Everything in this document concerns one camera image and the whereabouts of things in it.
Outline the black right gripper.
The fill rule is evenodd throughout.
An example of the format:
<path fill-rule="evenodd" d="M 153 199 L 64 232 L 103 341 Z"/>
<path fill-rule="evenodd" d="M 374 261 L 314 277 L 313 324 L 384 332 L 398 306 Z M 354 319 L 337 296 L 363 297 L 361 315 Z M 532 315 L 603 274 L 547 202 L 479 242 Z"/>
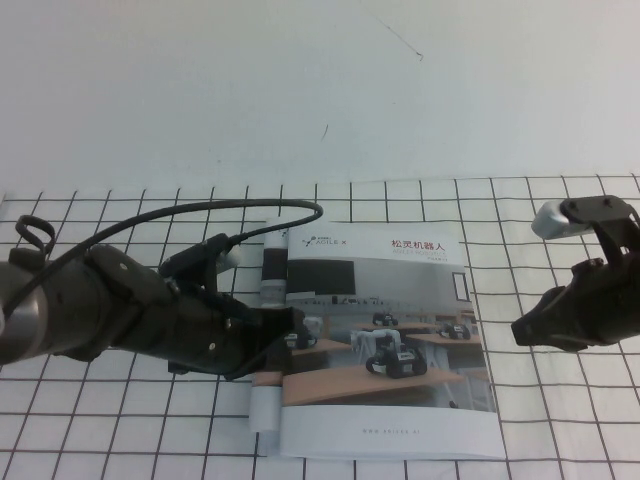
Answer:
<path fill-rule="evenodd" d="M 512 323 L 520 346 L 611 345 L 639 334 L 639 261 L 572 267 L 569 285 L 545 292 Z"/>

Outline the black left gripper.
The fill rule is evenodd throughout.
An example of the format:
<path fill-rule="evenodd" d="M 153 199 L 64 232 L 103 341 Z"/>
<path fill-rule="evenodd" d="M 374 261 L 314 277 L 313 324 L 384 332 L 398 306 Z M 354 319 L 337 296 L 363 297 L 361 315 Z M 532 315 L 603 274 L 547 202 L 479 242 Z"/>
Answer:
<path fill-rule="evenodd" d="M 134 351 L 175 368 L 228 380 L 280 371 L 288 366 L 288 347 L 274 343 L 305 332 L 305 314 L 297 308 L 256 310 L 183 281 L 169 282 L 168 290 L 169 301 L 147 307 L 137 321 Z"/>

